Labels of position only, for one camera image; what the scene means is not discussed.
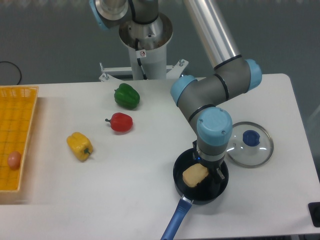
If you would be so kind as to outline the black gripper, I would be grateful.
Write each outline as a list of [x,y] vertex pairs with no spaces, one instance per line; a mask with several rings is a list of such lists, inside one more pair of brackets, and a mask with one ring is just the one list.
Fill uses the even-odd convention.
[[213,178],[216,183],[225,180],[225,176],[221,171],[221,164],[226,154],[226,145],[214,146],[200,140],[192,143],[193,158],[200,163],[204,173],[213,172]]

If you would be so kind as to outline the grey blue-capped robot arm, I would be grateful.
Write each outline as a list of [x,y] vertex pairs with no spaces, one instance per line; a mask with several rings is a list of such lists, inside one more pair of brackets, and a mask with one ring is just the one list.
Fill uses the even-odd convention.
[[[92,0],[98,25],[119,28],[127,47],[134,80],[167,79],[167,44],[173,26],[160,13],[156,0]],[[240,54],[214,0],[187,0],[185,6],[214,69],[196,80],[178,76],[170,93],[197,136],[194,157],[223,181],[221,164],[232,134],[232,119],[219,104],[256,88],[262,81],[259,65]]]

